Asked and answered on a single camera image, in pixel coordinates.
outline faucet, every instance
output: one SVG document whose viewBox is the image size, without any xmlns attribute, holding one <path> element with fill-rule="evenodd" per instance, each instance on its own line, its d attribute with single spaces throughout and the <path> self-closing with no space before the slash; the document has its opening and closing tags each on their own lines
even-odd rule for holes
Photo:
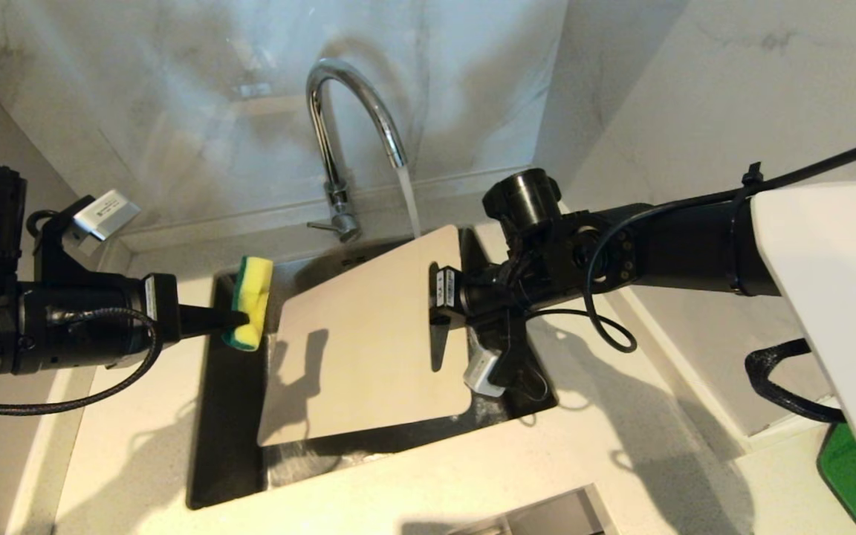
<svg viewBox="0 0 856 535">
<path fill-rule="evenodd" d="M 320 59 L 316 65 L 313 65 L 312 71 L 309 71 L 309 78 L 306 79 L 306 105 L 309 106 L 309 115 L 316 129 L 316 139 L 319 140 L 322 164 L 328 176 L 325 192 L 329 199 L 332 224 L 307 223 L 306 226 L 332 230 L 333 233 L 339 234 L 339 241 L 346 244 L 360 236 L 361 228 L 356 216 L 352 213 L 346 180 L 339 176 L 336 158 L 329 143 L 325 117 L 322 115 L 322 85 L 326 80 L 342 82 L 363 103 L 381 136 L 381 143 L 388 159 L 395 169 L 405 166 L 408 158 L 405 156 L 405 149 L 401 146 L 401 136 L 398 135 L 395 122 L 385 108 L 385 102 L 381 101 L 372 84 L 359 71 L 356 71 L 356 68 L 342 60 L 331 58 Z"/>
</svg>

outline countertop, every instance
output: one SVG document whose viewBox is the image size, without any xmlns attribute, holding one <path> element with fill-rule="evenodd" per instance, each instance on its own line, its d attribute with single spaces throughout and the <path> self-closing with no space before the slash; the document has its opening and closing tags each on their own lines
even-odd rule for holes
<svg viewBox="0 0 856 535">
<path fill-rule="evenodd" d="M 497 224 L 476 230 L 503 259 Z M 156 253 L 132 267 L 174 272 L 181 302 L 208 305 L 212 273 L 233 268 L 240 248 L 211 244 L 199 261 Z M 597 307 L 617 318 L 605 300 Z M 586 484 L 626 534 L 856 532 L 815 470 L 825 427 L 721 459 L 642 348 L 618 353 L 580 317 L 539 318 L 529 332 L 554 409 L 197 511 L 184 502 L 205 341 L 180 342 L 85 410 L 55 533 L 441 534 Z M 130 372 L 99 369 L 91 391 Z"/>
</svg>

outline sponge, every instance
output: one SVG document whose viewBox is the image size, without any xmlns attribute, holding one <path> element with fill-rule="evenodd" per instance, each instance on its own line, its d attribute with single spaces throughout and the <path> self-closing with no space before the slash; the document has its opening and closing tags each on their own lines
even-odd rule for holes
<svg viewBox="0 0 856 535">
<path fill-rule="evenodd" d="M 262 329 L 269 304 L 269 283 L 273 278 L 273 262 L 266 258 L 245 256 L 240 263 L 237 285 L 233 291 L 234 311 L 245 312 L 249 323 L 224 333 L 224 342 L 231 348 L 256 351 L 262 341 Z"/>
</svg>

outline sink basin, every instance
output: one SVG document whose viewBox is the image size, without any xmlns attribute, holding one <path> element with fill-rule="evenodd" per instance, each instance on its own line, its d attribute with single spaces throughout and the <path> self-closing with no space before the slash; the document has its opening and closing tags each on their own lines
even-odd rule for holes
<svg viewBox="0 0 856 535">
<path fill-rule="evenodd" d="M 461 233 L 462 241 L 475 239 L 471 230 Z M 322 256 L 276 264 L 267 332 L 273 334 L 279 328 L 282 304 L 290 297 L 404 243 L 344 247 Z M 234 273 L 217 275 L 214 307 L 230 307 L 234 284 Z M 265 355 L 265 346 L 247 353 L 229 348 L 216 337 L 208 342 L 187 507 L 208 507 L 282 487 L 557 405 L 546 375 L 539 363 L 532 362 L 521 380 L 524 389 L 509 389 L 500 398 L 475 394 L 470 408 L 461 415 L 259 447 L 256 435 L 265 393 Z"/>
</svg>

